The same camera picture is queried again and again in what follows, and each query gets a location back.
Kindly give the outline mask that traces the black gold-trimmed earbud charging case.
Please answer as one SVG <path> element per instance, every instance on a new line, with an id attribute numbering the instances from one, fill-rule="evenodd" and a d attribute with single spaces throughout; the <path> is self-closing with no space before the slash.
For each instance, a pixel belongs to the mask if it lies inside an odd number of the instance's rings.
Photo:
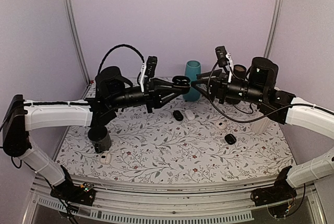
<path id="1" fill-rule="evenodd" d="M 175 87 L 190 87 L 190 79 L 187 76 L 174 76 L 172 83 Z"/>

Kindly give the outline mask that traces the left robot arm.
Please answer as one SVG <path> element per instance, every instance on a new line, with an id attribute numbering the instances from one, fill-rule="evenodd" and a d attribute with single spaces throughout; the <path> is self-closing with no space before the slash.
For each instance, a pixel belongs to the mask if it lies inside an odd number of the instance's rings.
<path id="1" fill-rule="evenodd" d="M 42 175 L 52 188 L 66 200 L 74 199 L 83 186 L 75 186 L 67 170 L 55 163 L 33 141 L 30 131 L 47 127 L 85 126 L 96 132 L 116 118 L 118 109 L 145 105 L 150 113 L 190 90 L 190 79 L 175 76 L 171 82 L 154 77 L 157 57 L 144 60 L 133 46 L 120 44 L 111 48 L 134 51 L 141 59 L 137 86 L 122 76 L 117 66 L 99 66 L 95 77 L 95 96 L 78 101 L 37 102 L 26 101 L 15 95 L 1 125 L 2 149 L 11 158 L 18 158 Z"/>

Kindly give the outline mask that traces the black oval earbud case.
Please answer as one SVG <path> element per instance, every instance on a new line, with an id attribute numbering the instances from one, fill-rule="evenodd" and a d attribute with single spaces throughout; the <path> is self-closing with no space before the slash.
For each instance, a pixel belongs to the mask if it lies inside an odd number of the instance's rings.
<path id="1" fill-rule="evenodd" d="M 179 122 L 184 119 L 183 114 L 179 110 L 173 111 L 173 117 Z"/>

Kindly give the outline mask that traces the white oval earbud case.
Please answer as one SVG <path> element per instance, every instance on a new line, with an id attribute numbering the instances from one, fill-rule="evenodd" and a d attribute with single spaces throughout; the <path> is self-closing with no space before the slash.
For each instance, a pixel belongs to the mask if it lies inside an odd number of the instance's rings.
<path id="1" fill-rule="evenodd" d="M 195 115 L 192 112 L 192 110 L 185 110 L 184 114 L 187 117 L 187 119 L 190 120 L 190 121 L 195 119 Z"/>

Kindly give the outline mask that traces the small black round case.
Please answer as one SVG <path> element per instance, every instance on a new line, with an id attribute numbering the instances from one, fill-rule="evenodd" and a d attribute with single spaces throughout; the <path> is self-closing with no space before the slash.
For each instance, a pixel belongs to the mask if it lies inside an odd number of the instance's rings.
<path id="1" fill-rule="evenodd" d="M 226 143 L 229 144 L 229 145 L 233 145 L 233 144 L 236 143 L 236 137 L 232 134 L 225 135 L 224 139 L 225 139 Z"/>

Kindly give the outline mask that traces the white square earbud case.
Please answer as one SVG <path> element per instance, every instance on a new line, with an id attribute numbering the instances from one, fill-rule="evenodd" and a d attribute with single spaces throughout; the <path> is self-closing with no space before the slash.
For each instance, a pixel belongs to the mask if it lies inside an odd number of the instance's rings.
<path id="1" fill-rule="evenodd" d="M 101 154 L 101 156 L 100 156 L 100 163 L 101 164 L 110 164 L 111 160 L 112 160 L 112 155 L 109 154 L 109 153 Z"/>

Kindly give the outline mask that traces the teal cylindrical vase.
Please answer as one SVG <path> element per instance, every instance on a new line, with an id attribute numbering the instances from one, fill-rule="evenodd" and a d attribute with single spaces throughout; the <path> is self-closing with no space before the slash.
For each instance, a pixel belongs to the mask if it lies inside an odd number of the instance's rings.
<path id="1" fill-rule="evenodd" d="M 201 64 L 196 60 L 191 60 L 186 63 L 185 76 L 187 76 L 190 81 L 196 81 L 197 75 L 201 73 Z M 183 95 L 184 100 L 188 102 L 195 102 L 200 98 L 200 92 L 195 88 L 191 87 L 190 91 Z"/>

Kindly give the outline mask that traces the dark brown tall vase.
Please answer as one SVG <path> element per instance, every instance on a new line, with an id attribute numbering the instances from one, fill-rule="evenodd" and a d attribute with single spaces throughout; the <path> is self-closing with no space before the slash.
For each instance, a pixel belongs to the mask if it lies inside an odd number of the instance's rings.
<path id="1" fill-rule="evenodd" d="M 234 65 L 233 73 L 237 78 L 245 79 L 246 72 L 247 72 L 247 69 L 245 66 L 239 65 L 239 64 Z"/>

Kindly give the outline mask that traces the floral patterned table mat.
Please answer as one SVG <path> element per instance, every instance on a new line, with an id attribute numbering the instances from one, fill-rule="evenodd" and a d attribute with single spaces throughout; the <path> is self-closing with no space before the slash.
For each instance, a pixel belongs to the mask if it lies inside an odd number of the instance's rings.
<path id="1" fill-rule="evenodd" d="M 177 121 L 173 111 L 184 119 Z M 190 121 L 185 110 L 192 110 Z M 174 99 L 161 109 L 128 108 L 117 114 L 107 129 L 112 141 L 110 164 L 100 163 L 88 139 L 86 127 L 69 129 L 56 162 L 72 175 L 139 183 L 211 183 L 276 176 L 294 165 L 289 145 L 277 123 L 270 122 L 262 134 L 253 132 L 249 119 L 255 106 L 221 105 L 219 111 L 205 98 L 187 102 Z M 226 129 L 215 126 L 223 121 Z M 224 137 L 232 134 L 236 143 Z"/>

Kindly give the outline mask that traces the white ribbed vase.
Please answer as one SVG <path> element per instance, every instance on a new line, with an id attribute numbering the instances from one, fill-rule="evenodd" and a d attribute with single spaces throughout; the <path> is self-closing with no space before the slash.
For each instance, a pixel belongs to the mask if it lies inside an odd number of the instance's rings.
<path id="1" fill-rule="evenodd" d="M 253 131 L 256 134 L 262 134 L 266 131 L 270 120 L 268 118 L 263 118 L 253 123 Z"/>

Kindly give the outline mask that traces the dark grey mug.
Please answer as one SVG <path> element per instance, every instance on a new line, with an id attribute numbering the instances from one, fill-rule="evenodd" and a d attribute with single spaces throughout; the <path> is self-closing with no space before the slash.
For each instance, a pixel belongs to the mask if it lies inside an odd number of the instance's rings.
<path id="1" fill-rule="evenodd" d="M 89 129 L 88 138 L 95 152 L 98 154 L 108 151 L 112 145 L 108 129 L 105 126 L 97 126 Z"/>

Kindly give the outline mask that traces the front aluminium rail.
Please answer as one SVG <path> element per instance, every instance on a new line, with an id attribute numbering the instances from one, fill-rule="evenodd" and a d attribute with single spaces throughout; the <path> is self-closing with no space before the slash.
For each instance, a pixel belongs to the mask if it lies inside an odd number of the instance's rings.
<path id="1" fill-rule="evenodd" d="M 92 183 L 92 206 L 75 205 L 73 223 L 330 223 L 313 183 L 297 189 L 286 217 L 280 201 L 256 206 L 251 192 L 273 185 L 273 175 L 230 182 L 152 184 L 73 176 Z"/>

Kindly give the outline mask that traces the right rear aluminium frame post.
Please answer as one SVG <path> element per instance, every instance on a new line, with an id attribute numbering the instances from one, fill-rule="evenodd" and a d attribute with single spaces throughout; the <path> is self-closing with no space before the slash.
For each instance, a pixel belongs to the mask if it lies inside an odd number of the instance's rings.
<path id="1" fill-rule="evenodd" d="M 279 16 L 282 8 L 283 0 L 275 0 L 271 24 L 269 27 L 269 33 L 266 41 L 266 46 L 264 50 L 264 58 L 270 58 L 271 50 L 275 40 L 276 30 L 278 26 Z"/>

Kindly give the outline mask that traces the aluminium frame post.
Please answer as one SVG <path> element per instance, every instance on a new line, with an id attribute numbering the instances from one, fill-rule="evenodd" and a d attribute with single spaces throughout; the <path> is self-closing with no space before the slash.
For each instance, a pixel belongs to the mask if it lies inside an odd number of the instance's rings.
<path id="1" fill-rule="evenodd" d="M 68 19 L 70 34 L 71 34 L 71 37 L 72 37 L 72 40 L 73 40 L 73 44 L 74 44 L 78 64 L 79 64 L 79 67 L 80 67 L 80 70 L 81 70 L 81 73 L 82 73 L 82 76 L 83 76 L 83 79 L 84 79 L 85 83 L 89 84 L 90 83 L 90 76 L 89 76 L 89 72 L 88 72 L 88 68 L 87 68 L 85 58 L 83 56 L 82 47 L 81 47 L 81 44 L 80 44 L 80 39 L 79 39 L 78 30 L 77 30 L 77 27 L 76 27 L 75 14 L 74 14 L 72 1 L 71 0 L 63 0 L 63 1 L 64 1 L 64 5 L 65 5 L 66 16 L 67 16 L 67 19 Z"/>
<path id="2" fill-rule="evenodd" d="M 269 27 L 269 33 L 266 41 L 266 46 L 264 50 L 264 58 L 270 58 L 271 50 L 275 40 L 276 30 L 278 26 L 279 16 L 282 8 L 283 0 L 275 0 L 271 24 Z"/>

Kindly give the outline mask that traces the left rear aluminium frame post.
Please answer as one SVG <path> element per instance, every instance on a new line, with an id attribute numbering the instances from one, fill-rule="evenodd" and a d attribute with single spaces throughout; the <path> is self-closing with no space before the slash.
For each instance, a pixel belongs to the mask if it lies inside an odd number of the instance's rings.
<path id="1" fill-rule="evenodd" d="M 88 72 L 88 68 L 87 68 L 85 58 L 83 56 L 82 47 L 81 47 L 81 44 L 80 44 L 80 39 L 79 39 L 78 30 L 77 30 L 77 27 L 76 27 L 75 14 L 74 14 L 72 1 L 71 0 L 63 0 L 63 1 L 64 1 L 64 5 L 65 5 L 66 16 L 67 16 L 67 19 L 68 19 L 70 34 L 71 34 L 71 37 L 72 37 L 72 40 L 73 40 L 73 44 L 74 44 L 78 64 L 79 64 L 79 67 L 80 67 L 80 70 L 81 70 L 81 73 L 82 73 L 82 76 L 83 76 L 83 79 L 84 79 L 85 83 L 89 84 L 90 83 L 90 76 L 89 76 L 89 72 Z"/>

